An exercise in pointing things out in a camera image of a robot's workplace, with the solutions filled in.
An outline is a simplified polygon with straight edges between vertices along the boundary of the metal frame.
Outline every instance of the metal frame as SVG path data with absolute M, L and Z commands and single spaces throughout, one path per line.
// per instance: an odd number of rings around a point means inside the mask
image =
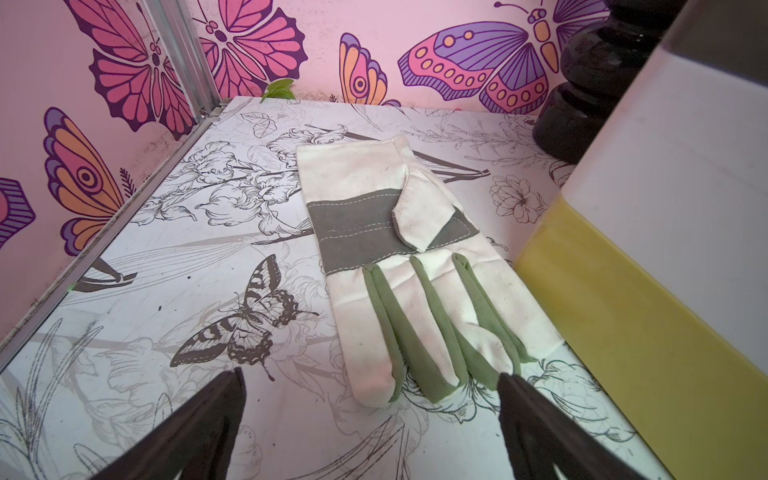
M 219 106 L 221 96 L 194 33 L 187 5 L 184 0 L 144 0 L 144 3 L 187 94 L 192 113 L 200 123 Z
M 139 187 L 128 201 L 107 222 L 96 237 L 72 260 L 69 267 L 53 282 L 48 290 L 32 306 L 19 322 L 11 330 L 5 341 L 0 345 L 0 372 L 13 360 L 27 341 L 35 334 L 37 329 L 48 318 L 48 315 L 58 306 L 66 296 L 70 285 L 77 282 L 88 271 L 91 264 L 107 249 L 114 238 L 128 224 L 136 211 L 147 201 L 150 195 L 160 186 L 160 183 L 174 169 L 181 158 L 192 148 L 197 139 L 208 129 L 216 118 L 206 118 L 203 123 L 197 125 L 190 132 L 187 139 L 165 162 L 156 169 L 152 175 Z

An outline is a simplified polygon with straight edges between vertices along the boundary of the black and white butterfly print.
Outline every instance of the black and white butterfly print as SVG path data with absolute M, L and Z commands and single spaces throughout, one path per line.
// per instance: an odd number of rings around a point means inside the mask
M 237 311 L 184 342 L 171 359 L 170 366 L 208 362 L 224 350 L 235 362 L 261 363 L 263 366 L 272 348 L 272 330 L 288 325 L 301 313 L 293 295 L 277 289 L 280 278 L 277 259 L 270 255 L 250 276 Z

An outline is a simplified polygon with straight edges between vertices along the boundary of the orange butterfly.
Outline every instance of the orange butterfly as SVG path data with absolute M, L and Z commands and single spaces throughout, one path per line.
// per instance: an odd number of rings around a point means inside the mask
M 63 111 L 49 108 L 45 128 L 48 189 L 64 208 L 82 215 L 61 226 L 64 250 L 76 256 L 123 206 L 123 194 L 101 155 Z M 130 196 L 134 186 L 127 171 L 121 173 Z

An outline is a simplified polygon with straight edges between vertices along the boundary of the green leaf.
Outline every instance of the green leaf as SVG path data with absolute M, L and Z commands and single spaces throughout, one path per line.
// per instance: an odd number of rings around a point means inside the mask
M 261 95 L 261 102 L 263 102 L 265 98 L 285 98 L 287 100 L 295 100 L 296 95 L 294 95 L 291 90 L 288 90 L 287 88 L 283 88 L 280 90 L 272 90 L 272 91 L 264 92 Z
M 280 80 L 275 80 L 272 83 L 268 84 L 266 86 L 266 91 L 282 90 L 284 88 L 290 87 L 292 83 L 293 83 L 292 78 L 281 78 Z
M 295 100 L 296 96 L 290 90 L 293 84 L 292 78 L 281 78 L 275 80 L 266 87 L 266 91 L 261 95 L 261 102 L 264 102 L 264 98 L 285 98 L 288 100 Z

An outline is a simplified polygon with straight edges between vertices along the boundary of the green glove finger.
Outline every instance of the green glove finger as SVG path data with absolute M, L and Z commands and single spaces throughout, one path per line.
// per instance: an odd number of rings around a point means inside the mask
M 369 263 L 362 268 L 362 271 L 366 276 L 368 294 L 372 299 L 380 299 L 413 379 L 419 384 L 422 393 L 430 402 L 440 402 L 453 393 L 458 386 L 451 385 L 443 378 L 435 360 L 429 355 L 406 314 L 402 311 L 402 307 L 389 287 L 381 268 Z
M 426 295 L 427 302 L 429 303 L 429 309 L 432 311 L 432 315 L 435 316 L 435 321 L 437 321 L 438 328 L 440 328 L 443 338 L 445 339 L 445 344 L 451 353 L 451 361 L 453 361 L 453 366 L 457 371 L 456 375 L 462 381 L 460 385 L 464 385 L 467 382 L 467 376 L 462 377 L 459 375 L 457 366 L 466 365 L 465 371 L 472 375 L 475 380 L 479 381 L 491 390 L 496 390 L 496 384 L 498 383 L 498 372 L 496 372 L 491 364 L 488 363 L 488 361 L 483 358 L 483 356 L 477 350 L 475 350 L 469 341 L 464 338 L 464 336 L 455 328 L 453 322 L 445 312 L 445 308 L 443 308 L 442 301 L 440 301 L 440 296 L 435 290 L 435 287 L 432 285 L 432 282 L 429 281 L 429 276 L 424 270 L 424 266 L 422 265 L 421 261 L 419 261 L 419 259 L 416 257 L 411 257 L 411 264 L 413 265 L 413 269 L 416 271 L 416 275 L 419 276 L 419 280 L 422 282 L 424 294 Z M 460 350 L 462 357 L 460 360 L 454 358 L 459 354 L 459 352 L 456 351 L 456 347 L 452 347 L 454 344 L 458 345 L 458 350 Z
M 389 315 L 387 314 L 384 303 L 379 297 L 379 293 L 374 285 L 373 275 L 370 273 L 370 270 L 363 268 L 362 277 L 366 281 L 368 296 L 371 299 L 373 311 L 376 312 L 376 316 L 379 318 L 379 325 L 381 325 L 382 334 L 384 335 L 384 343 L 389 352 L 389 359 L 392 361 L 392 378 L 395 379 L 395 392 L 392 394 L 392 398 L 389 399 L 389 401 L 394 402 L 400 397 L 402 382 L 406 377 L 406 367 L 402 362 L 402 354 L 400 353 L 400 348 L 397 346 L 397 338 L 395 338 L 392 323 L 389 321 Z
M 494 308 L 488 295 L 485 294 L 482 285 L 480 285 L 480 282 L 477 281 L 475 274 L 472 272 L 469 260 L 459 253 L 454 253 L 452 259 L 459 276 L 462 278 L 464 288 L 466 288 L 467 294 L 472 300 L 472 306 L 477 313 L 479 325 L 501 340 L 504 350 L 512 361 L 515 373 L 519 375 L 521 359 L 525 362 L 535 360 L 528 355 L 528 352 L 525 351 L 525 347 L 517 336 L 502 322 L 496 308 Z

